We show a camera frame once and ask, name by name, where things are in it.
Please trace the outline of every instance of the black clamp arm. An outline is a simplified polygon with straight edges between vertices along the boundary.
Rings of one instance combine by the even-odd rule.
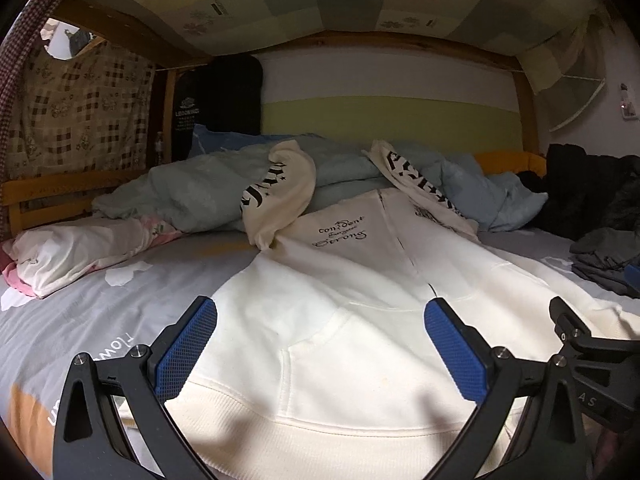
[[[124,396],[166,480],[216,480],[164,407],[178,395],[213,333],[213,301],[198,297],[151,347],[94,362],[78,354],[60,400],[53,446],[55,480],[158,480],[131,449],[111,396]]]
[[[581,410],[616,433],[629,430],[640,402],[640,341],[592,337],[561,298],[551,300],[549,313]]]
[[[485,480],[584,480],[587,447],[567,359],[548,363],[490,348],[442,298],[427,304],[425,328],[463,397],[477,407],[425,480],[472,480],[498,438],[513,400],[528,396],[511,444]]]

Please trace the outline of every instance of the blue rubber grip pad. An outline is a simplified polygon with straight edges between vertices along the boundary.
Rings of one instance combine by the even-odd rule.
[[[625,281],[640,292],[640,267],[628,265],[625,267]]]
[[[424,309],[424,327],[462,396],[483,402],[487,394],[484,366],[436,301]]]
[[[218,322],[212,300],[205,300],[156,367],[154,393],[161,402],[178,396]]]

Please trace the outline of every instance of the wooden bed frame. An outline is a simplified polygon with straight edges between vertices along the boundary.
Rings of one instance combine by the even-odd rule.
[[[9,209],[12,236],[24,229],[91,212],[92,198],[22,212],[20,203],[78,191],[109,189],[144,174],[145,170],[87,171],[10,180],[2,184],[2,205]]]
[[[162,106],[162,158],[171,162],[171,129],[175,84],[180,75],[190,68],[206,64],[212,56],[193,56],[169,44],[140,20],[116,10],[109,9],[91,0],[63,0],[54,17],[78,27],[90,30],[107,40],[124,46],[132,52],[156,62],[167,70],[164,104]],[[463,59],[513,74],[513,82],[520,109],[522,145],[526,152],[539,153],[538,126],[533,101],[533,92],[522,67],[515,57],[503,56],[455,41],[429,38],[398,32],[335,32],[324,31],[287,43],[251,52],[295,50],[317,46],[378,46],[422,52],[433,52],[442,56]],[[11,234],[38,225],[61,221],[91,211],[91,198],[75,200],[22,212],[20,203],[37,198],[59,196],[78,191],[108,189],[137,178],[144,171],[88,171],[85,173],[59,174],[25,180],[14,180],[2,184],[2,206],[9,209]]]

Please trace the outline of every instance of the hoodie ribbed hem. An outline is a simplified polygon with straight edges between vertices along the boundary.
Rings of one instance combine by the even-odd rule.
[[[418,436],[415,430],[412,436],[310,430],[291,420],[269,420],[226,393],[190,382],[166,407],[204,462],[237,480],[423,478],[458,434],[451,426]],[[123,420],[130,424],[123,408]],[[498,465],[508,443],[503,431],[483,471]]]

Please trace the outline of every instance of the white wall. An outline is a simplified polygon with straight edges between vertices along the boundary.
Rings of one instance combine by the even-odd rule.
[[[65,33],[66,30],[73,34],[78,31],[78,28],[68,23],[60,22],[47,47],[47,52],[56,59],[71,59],[69,37]]]
[[[258,54],[262,102],[392,96],[518,111],[510,72],[432,52],[376,47],[304,48]]]
[[[602,31],[607,84],[591,105],[564,128],[548,131],[539,114],[540,147],[550,142],[578,144],[593,155],[640,155],[640,121],[625,121],[620,113],[620,83],[631,86],[640,99],[640,46],[622,21],[614,23],[613,34]]]

